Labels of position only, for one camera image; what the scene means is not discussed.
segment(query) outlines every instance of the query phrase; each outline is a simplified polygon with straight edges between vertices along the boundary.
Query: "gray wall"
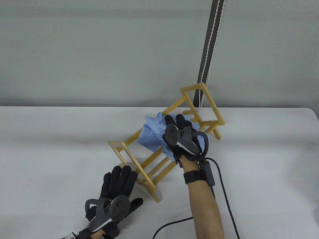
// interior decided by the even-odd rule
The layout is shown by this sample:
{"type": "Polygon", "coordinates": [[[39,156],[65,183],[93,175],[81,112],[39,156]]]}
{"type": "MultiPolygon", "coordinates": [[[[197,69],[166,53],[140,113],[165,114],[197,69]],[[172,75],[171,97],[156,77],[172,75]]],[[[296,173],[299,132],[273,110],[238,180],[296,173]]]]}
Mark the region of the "gray wall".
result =
{"type": "MultiPolygon", "coordinates": [[[[211,0],[1,0],[1,105],[167,106],[194,84],[211,0]]],[[[318,0],[226,0],[218,105],[319,114],[318,0]]]]}

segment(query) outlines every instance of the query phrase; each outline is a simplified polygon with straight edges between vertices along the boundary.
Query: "sticker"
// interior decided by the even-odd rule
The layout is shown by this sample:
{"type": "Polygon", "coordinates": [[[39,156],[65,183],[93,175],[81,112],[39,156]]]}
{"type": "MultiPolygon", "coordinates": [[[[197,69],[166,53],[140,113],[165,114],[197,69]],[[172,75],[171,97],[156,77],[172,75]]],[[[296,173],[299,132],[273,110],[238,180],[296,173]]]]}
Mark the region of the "sticker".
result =
{"type": "Polygon", "coordinates": [[[73,232],[71,232],[64,239],[76,239],[76,237],[75,237],[75,234],[73,232]]]}

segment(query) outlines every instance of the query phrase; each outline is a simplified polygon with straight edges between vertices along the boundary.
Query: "blue cloth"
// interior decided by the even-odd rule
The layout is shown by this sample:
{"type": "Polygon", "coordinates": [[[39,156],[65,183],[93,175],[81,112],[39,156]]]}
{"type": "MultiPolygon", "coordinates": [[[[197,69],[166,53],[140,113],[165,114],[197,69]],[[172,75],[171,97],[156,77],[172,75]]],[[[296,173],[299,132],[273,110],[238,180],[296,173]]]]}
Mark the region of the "blue cloth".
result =
{"type": "MultiPolygon", "coordinates": [[[[174,114],[170,115],[173,117],[176,123],[176,116],[174,114]]],[[[187,115],[183,116],[185,120],[190,121],[190,118],[187,115]]],[[[162,138],[167,127],[162,112],[159,112],[155,118],[151,116],[145,116],[145,120],[146,124],[143,125],[142,131],[137,139],[137,142],[153,152],[155,152],[160,146],[162,146],[163,153],[172,161],[175,161],[172,151],[169,149],[168,145],[162,138]]],[[[195,130],[199,130],[198,124],[192,122],[192,126],[195,130]]],[[[197,136],[197,139],[199,141],[200,147],[203,150],[205,147],[204,138],[197,136]]]]}

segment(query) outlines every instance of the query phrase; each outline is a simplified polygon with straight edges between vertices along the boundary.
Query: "gloved hand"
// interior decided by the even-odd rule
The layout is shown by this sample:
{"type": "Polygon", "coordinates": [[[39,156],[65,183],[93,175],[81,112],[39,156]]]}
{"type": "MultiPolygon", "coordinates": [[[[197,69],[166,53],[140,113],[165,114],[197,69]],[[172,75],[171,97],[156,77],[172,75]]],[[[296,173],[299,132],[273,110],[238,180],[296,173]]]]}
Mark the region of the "gloved hand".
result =
{"type": "MultiPolygon", "coordinates": [[[[108,198],[113,200],[114,198],[125,195],[129,197],[132,193],[134,184],[137,179],[137,173],[132,171],[130,166],[116,166],[113,168],[112,173],[107,173],[104,175],[104,181],[101,190],[101,198],[108,198]]],[[[138,207],[143,204],[142,198],[136,198],[131,201],[130,210],[126,217],[135,211],[138,207]]],[[[90,208],[86,214],[86,218],[91,221],[95,217],[96,206],[90,208]]],[[[113,239],[119,234],[119,229],[117,227],[119,222],[112,221],[102,227],[103,231],[106,233],[103,235],[105,239],[113,239]]]]}
{"type": "MultiPolygon", "coordinates": [[[[190,127],[191,128],[191,131],[196,131],[193,127],[192,127],[192,123],[188,120],[185,120],[184,116],[182,114],[178,114],[176,116],[176,123],[173,119],[172,116],[170,116],[169,114],[165,116],[165,122],[167,125],[169,124],[173,124],[175,126],[177,126],[177,128],[182,132],[184,133],[184,128],[185,127],[190,127]]],[[[163,134],[162,136],[163,140],[167,143],[166,139],[165,139],[165,135],[163,134]]],[[[199,141],[197,139],[197,136],[194,136],[192,137],[192,141],[196,144],[196,146],[198,147],[199,149],[199,152],[202,153],[202,148],[200,147],[200,144],[199,144],[199,141]]],[[[187,159],[189,159],[190,161],[193,161],[194,160],[194,156],[192,154],[190,154],[189,152],[187,152],[186,150],[184,150],[183,148],[175,145],[175,146],[172,146],[170,144],[168,144],[168,147],[169,149],[173,152],[173,155],[174,155],[174,159],[176,161],[176,164],[177,163],[180,163],[180,158],[182,155],[185,155],[185,157],[187,159]]]]}

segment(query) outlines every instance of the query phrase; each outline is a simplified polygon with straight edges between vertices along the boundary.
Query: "white table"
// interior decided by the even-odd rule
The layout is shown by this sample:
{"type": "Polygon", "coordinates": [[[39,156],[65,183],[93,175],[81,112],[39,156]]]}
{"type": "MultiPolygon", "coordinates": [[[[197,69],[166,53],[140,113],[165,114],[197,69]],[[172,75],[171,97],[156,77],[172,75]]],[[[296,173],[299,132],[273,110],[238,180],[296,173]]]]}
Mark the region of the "white table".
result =
{"type": "MultiPolygon", "coordinates": [[[[103,175],[120,161],[108,140],[126,139],[164,108],[0,107],[0,237],[62,238],[87,224],[84,203],[97,198],[103,175]]],[[[221,108],[220,141],[208,156],[222,171],[242,239],[318,238],[319,122],[310,109],[221,108]]],[[[200,115],[211,119],[211,109],[200,115]]],[[[138,144],[140,159],[150,151],[138,144]]],[[[220,186],[215,194],[225,236],[235,233],[220,186]]],[[[152,238],[167,222],[191,215],[182,170],[158,184],[157,204],[135,186],[144,205],[121,223],[121,239],[152,238]]],[[[193,221],[163,229],[162,238],[195,238],[193,221]]]]}

